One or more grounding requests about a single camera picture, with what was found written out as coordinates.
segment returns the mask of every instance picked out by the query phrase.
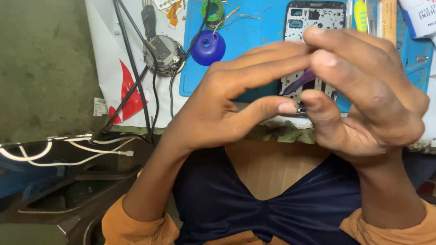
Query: orange sleeve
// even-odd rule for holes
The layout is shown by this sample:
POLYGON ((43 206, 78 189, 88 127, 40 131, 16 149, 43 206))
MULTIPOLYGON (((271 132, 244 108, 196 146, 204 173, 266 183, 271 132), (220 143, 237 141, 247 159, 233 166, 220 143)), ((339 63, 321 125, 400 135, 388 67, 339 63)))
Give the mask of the orange sleeve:
POLYGON ((123 198, 103 217, 105 245, 170 245, 178 238, 178 228, 168 214, 153 222, 136 221, 124 212, 123 198))
POLYGON ((436 207, 422 200, 427 215, 421 224, 404 229, 380 229, 367 224, 362 209, 354 211, 341 223, 341 230, 363 245, 434 245, 436 244, 436 207))

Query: smartphone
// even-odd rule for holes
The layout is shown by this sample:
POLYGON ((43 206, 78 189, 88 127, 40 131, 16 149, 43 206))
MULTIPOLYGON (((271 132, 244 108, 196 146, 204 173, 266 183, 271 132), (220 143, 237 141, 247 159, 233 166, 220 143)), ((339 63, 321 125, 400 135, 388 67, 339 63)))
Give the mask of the smartphone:
MULTIPOLYGON (((321 29, 343 29, 346 11, 346 4, 337 1, 291 1, 286 7, 283 39, 286 41, 304 41, 303 32, 309 26, 321 29)), ((336 89, 319 78, 315 78, 291 94, 284 95, 285 88, 295 82, 303 73, 304 71, 298 71, 290 74, 282 78, 281 85, 279 85, 279 95, 291 98, 298 103, 297 116, 307 116, 304 103, 300 100, 301 93, 306 89, 321 90, 336 102, 336 89)))

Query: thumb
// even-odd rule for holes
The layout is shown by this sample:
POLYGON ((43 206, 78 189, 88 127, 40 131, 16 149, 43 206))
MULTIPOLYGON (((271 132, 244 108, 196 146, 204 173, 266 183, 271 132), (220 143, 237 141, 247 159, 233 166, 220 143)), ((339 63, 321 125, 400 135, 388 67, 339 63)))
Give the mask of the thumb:
POLYGON ((331 150, 340 150, 347 140, 347 131, 338 106, 319 90, 306 90, 301 101, 315 127, 317 143, 331 150))
POLYGON ((297 104, 292 99, 283 96, 266 96, 255 100, 237 113, 235 119, 250 130, 278 114, 295 114, 296 112, 297 104))

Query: white cable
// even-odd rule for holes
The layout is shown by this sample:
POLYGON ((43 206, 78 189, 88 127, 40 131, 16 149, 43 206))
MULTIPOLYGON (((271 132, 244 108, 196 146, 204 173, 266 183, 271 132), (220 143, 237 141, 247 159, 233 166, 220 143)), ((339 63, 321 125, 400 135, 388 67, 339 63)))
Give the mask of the white cable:
POLYGON ((33 156, 33 157, 28 157, 27 155, 24 155, 24 154, 23 154, 24 157, 14 156, 14 155, 10 154, 9 152, 7 152, 4 148, 1 148, 1 145, 0 145, 0 153, 3 156, 5 156, 11 160, 14 160, 14 161, 20 161, 20 162, 32 161, 32 160, 36 160, 36 159, 39 159, 39 158, 47 155, 47 153, 50 151, 52 145, 53 145, 53 143, 51 142, 51 140, 49 140, 47 142, 47 147, 45 148, 45 150, 42 151, 41 153, 39 153, 38 155, 33 156))
MULTIPOLYGON (((112 151, 116 151, 116 150, 118 150, 119 148, 125 146, 127 143, 129 143, 129 142, 132 141, 132 140, 134 140, 134 139, 130 139, 130 140, 124 142, 123 144, 121 144, 119 147, 113 149, 112 151)), ((21 150, 21 152, 23 153, 23 155, 24 155, 25 157, 27 157, 26 151, 24 150, 24 148, 23 148, 22 146, 20 146, 20 150, 21 150)), ((92 157, 90 157, 90 158, 87 158, 87 159, 85 159, 85 160, 83 160, 83 161, 81 161, 81 162, 78 162, 78 163, 35 163, 35 162, 33 162, 33 161, 28 161, 28 162, 29 162, 30 164, 32 164, 32 165, 34 165, 34 166, 38 166, 38 167, 76 166, 76 165, 80 165, 80 164, 86 163, 86 162, 89 161, 89 160, 92 160, 92 159, 94 159, 94 158, 96 158, 96 157, 99 157, 99 156, 102 156, 102 155, 105 155, 105 154, 106 154, 106 153, 100 153, 100 154, 94 155, 94 156, 92 156, 92 157)))
MULTIPOLYGON (((112 144, 112 143, 115 143, 115 142, 118 142, 118 141, 121 141, 121 140, 133 139, 133 138, 134 139, 141 139, 139 136, 128 136, 128 137, 121 137, 121 138, 118 138, 118 139, 108 140, 108 141, 94 140, 94 143, 101 144, 101 145, 106 145, 106 144, 112 144)), ((90 137, 87 137, 87 138, 68 139, 68 140, 65 140, 65 141, 74 142, 74 141, 83 141, 83 140, 90 140, 90 139, 91 139, 90 137)))
POLYGON ((129 151, 107 151, 107 150, 96 150, 96 149, 92 149, 92 148, 87 148, 85 146, 81 146, 73 141, 69 141, 70 144, 74 145, 77 148, 83 149, 83 150, 87 150, 87 151, 91 151, 91 152, 97 152, 97 153, 108 153, 108 154, 118 154, 118 155, 126 155, 126 156, 133 156, 133 151, 129 150, 129 151))

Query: blue suction cup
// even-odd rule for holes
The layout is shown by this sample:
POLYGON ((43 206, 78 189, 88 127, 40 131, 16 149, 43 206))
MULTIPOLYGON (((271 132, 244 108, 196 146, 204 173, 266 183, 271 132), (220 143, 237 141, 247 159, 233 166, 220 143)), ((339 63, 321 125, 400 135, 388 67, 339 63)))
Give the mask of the blue suction cup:
POLYGON ((192 58, 200 65, 210 66, 224 57, 224 38, 218 32, 215 32, 215 35, 213 33, 211 30, 202 31, 192 47, 192 58))

